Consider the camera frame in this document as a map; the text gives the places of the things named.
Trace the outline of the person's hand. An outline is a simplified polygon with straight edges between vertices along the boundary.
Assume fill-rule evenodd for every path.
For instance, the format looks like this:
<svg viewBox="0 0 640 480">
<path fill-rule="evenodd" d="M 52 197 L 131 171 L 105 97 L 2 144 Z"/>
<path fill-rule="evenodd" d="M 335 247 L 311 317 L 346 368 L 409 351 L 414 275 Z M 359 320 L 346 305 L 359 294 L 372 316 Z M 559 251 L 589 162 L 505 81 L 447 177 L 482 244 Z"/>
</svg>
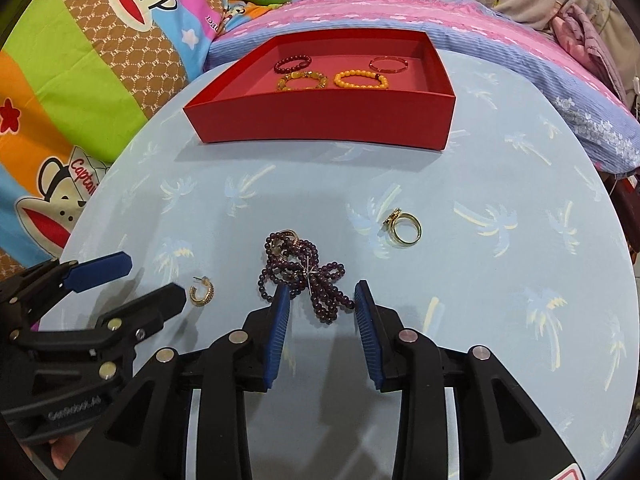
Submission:
<svg viewBox="0 0 640 480">
<path fill-rule="evenodd" d="M 34 464 L 38 467 L 43 466 L 45 471 L 57 476 L 66 467 L 88 433 L 89 429 L 86 429 L 77 434 L 66 434 L 66 436 L 50 439 L 47 442 L 22 444 L 22 449 Z"/>
</svg>

